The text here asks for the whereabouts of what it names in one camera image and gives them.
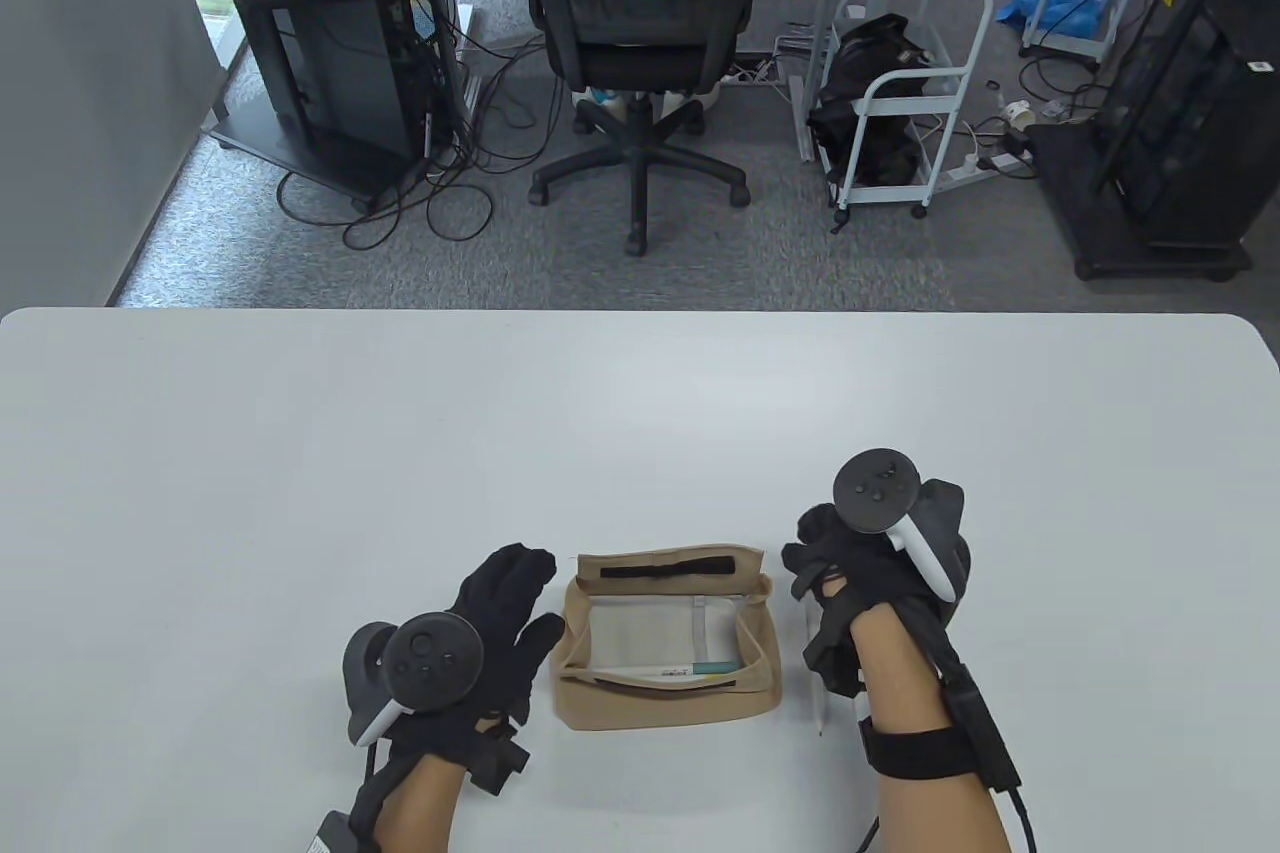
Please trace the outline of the person's left hand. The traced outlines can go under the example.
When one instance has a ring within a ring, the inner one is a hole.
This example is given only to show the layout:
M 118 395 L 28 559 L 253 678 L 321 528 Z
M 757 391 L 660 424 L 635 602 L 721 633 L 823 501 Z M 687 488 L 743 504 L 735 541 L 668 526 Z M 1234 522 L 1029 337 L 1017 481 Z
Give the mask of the person's left hand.
M 440 711 L 397 720 L 388 731 L 390 758 L 431 756 L 467 768 L 480 736 L 529 722 L 534 680 L 564 633 L 561 615 L 532 613 L 554 575 L 553 553 L 512 543 L 462 581 L 451 611 L 475 626 L 483 643 L 477 680 Z

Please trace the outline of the person's right hand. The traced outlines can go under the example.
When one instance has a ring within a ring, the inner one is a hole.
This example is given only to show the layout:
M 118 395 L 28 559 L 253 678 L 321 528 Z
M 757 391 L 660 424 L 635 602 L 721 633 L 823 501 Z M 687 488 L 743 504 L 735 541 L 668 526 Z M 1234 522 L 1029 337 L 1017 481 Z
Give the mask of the person's right hand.
M 849 699 L 864 692 L 850 626 L 874 606 L 919 599 L 942 625 L 950 624 L 966 592 L 972 555 L 961 535 L 942 539 L 940 564 L 952 581 L 951 599 L 937 594 L 906 551 L 883 533 L 855 530 L 835 505 L 815 505 L 799 517 L 797 540 L 783 546 L 782 561 L 794 575 L 794 597 L 810 597 L 820 608 L 803 657 L 827 692 Z

